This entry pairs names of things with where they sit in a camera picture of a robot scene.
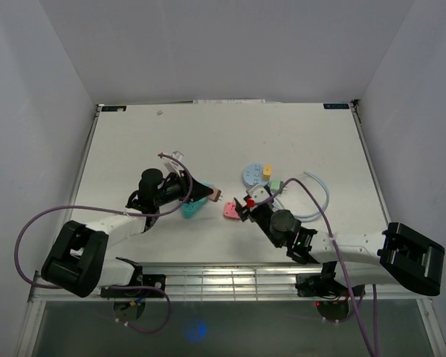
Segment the light blue round power strip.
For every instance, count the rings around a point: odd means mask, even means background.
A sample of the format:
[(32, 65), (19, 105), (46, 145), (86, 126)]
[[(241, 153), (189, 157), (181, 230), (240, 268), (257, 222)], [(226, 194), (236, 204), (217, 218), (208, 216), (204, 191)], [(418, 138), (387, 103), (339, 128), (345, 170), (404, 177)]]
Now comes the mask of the light blue round power strip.
[(263, 178), (264, 165), (260, 163), (253, 163), (246, 166), (242, 171), (242, 182), (246, 188), (250, 188), (255, 184), (267, 184), (268, 180)]

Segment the pink socket adapter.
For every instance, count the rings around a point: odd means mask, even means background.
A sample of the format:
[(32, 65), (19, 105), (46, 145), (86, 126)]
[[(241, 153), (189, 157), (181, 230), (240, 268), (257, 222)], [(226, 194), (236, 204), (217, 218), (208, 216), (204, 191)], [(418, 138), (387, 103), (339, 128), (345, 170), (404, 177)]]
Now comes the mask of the pink socket adapter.
[(239, 221), (240, 217), (236, 211), (236, 203), (235, 202), (226, 202), (223, 208), (223, 217), (225, 219)]

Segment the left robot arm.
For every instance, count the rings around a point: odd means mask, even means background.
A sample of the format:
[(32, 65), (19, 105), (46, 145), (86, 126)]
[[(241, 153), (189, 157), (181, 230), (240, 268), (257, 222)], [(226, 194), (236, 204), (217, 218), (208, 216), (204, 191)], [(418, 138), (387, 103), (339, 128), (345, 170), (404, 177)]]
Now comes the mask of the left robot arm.
[(144, 170), (126, 204), (126, 209), (142, 216), (112, 214), (89, 223), (66, 222), (42, 267), (42, 279), (81, 298), (107, 286), (117, 286), (125, 296), (134, 297), (143, 288), (142, 266), (127, 258), (107, 258), (107, 250), (150, 230), (164, 205), (202, 199), (215, 202), (220, 195), (219, 189), (196, 181), (183, 170), (167, 176), (156, 168)]

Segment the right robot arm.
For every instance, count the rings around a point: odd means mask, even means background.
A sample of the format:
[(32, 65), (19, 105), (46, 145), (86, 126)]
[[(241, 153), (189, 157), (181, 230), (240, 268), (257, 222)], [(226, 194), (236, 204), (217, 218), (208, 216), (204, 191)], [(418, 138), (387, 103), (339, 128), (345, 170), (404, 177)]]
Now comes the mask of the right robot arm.
[(397, 222), (380, 234), (343, 235), (334, 239), (302, 226), (289, 210), (273, 210), (247, 199), (236, 204), (243, 221), (256, 223), (276, 248), (285, 248), (294, 262), (321, 264), (321, 276), (309, 288), (339, 295), (348, 279), (354, 286), (399, 283), (419, 295), (437, 296), (441, 290), (445, 249)]

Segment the teal triangular power strip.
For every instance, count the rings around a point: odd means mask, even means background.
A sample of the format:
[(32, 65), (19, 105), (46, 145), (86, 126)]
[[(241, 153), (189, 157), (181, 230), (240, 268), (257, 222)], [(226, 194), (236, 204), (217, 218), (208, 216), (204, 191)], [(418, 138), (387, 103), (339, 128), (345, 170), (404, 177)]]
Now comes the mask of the teal triangular power strip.
[[(204, 185), (205, 187), (213, 186), (213, 184), (211, 183), (201, 183), (201, 185)], [(193, 185), (191, 197), (194, 197), (197, 191), (199, 192), (201, 191), (201, 189)], [(198, 201), (195, 199), (193, 201), (187, 201), (185, 202), (185, 204), (181, 206), (181, 215), (183, 216), (184, 219), (191, 219), (201, 208), (204, 207), (204, 205), (207, 204), (207, 202), (208, 202), (207, 196), (201, 197), (201, 199), (199, 199)]]

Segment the green two-tone plug adapter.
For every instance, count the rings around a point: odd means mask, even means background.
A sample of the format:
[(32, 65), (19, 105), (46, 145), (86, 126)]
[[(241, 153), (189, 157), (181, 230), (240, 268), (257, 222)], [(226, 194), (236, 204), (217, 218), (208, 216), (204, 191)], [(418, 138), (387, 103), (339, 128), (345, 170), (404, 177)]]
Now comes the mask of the green two-tone plug adapter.
[(285, 190), (285, 182), (281, 180), (269, 181), (269, 188), (272, 194), (281, 193)]

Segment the brown two-tone plug adapter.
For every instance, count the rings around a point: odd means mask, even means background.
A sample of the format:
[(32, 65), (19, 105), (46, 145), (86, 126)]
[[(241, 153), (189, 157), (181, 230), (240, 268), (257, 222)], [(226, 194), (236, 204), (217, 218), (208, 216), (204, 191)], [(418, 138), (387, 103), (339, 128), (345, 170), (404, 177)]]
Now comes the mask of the brown two-tone plug adapter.
[(208, 196), (208, 199), (212, 202), (217, 202), (218, 200), (220, 200), (222, 196), (222, 192), (220, 191), (220, 189), (216, 187), (211, 187), (211, 190), (212, 193)]

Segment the yellow plug adapter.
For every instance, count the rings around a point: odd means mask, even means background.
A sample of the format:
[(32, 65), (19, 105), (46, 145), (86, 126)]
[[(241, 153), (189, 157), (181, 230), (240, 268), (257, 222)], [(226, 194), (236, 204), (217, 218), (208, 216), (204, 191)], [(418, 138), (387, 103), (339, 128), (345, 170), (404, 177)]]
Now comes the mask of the yellow plug adapter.
[(269, 181), (271, 179), (271, 174), (272, 174), (272, 166), (270, 164), (266, 164), (263, 167), (262, 179), (264, 181)]

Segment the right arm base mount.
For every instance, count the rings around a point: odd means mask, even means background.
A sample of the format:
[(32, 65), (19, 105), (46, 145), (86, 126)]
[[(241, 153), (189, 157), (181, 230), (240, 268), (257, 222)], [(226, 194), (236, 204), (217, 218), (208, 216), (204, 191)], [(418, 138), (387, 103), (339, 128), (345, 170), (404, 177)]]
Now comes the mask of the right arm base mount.
[(331, 299), (349, 296), (348, 288), (335, 280), (335, 273), (297, 274), (295, 288), (298, 296), (303, 298)]

